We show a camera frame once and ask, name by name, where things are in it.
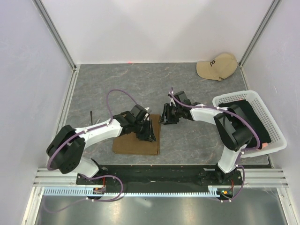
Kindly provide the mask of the brown cloth napkin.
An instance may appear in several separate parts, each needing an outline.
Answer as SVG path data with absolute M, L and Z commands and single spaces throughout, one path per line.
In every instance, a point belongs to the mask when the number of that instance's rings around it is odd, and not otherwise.
M 160 154 L 160 134 L 161 125 L 159 120 L 161 116 L 158 114 L 151 114 L 155 142 L 141 141 L 135 133 L 122 135 L 114 139 L 112 151 L 116 154 L 132 154 L 132 155 L 159 155 Z

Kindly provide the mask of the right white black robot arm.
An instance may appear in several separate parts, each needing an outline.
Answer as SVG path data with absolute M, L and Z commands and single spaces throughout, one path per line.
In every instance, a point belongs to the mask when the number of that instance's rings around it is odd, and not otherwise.
M 217 127 L 224 145 L 221 159 L 217 163 L 219 170 L 215 172 L 214 176 L 219 184 L 223 185 L 231 180 L 231 172 L 238 167 L 238 160 L 252 139 L 256 140 L 255 147 L 260 146 L 258 134 L 237 105 L 220 108 L 201 103 L 186 105 L 170 102 L 164 104 L 160 123 L 165 125 L 177 124 L 180 118 L 203 121 Z

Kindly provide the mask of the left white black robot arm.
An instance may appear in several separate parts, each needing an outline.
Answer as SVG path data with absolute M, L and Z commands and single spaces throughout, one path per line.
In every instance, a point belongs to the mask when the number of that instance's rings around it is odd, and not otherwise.
M 129 111 L 114 115 L 111 119 L 89 127 L 64 126 L 48 146 L 47 169 L 59 170 L 62 174 L 75 172 L 83 175 L 92 184 L 99 184 L 103 173 L 93 159 L 83 157 L 86 148 L 110 138 L 135 133 L 141 141 L 154 142 L 152 121 L 146 113 L 136 118 Z

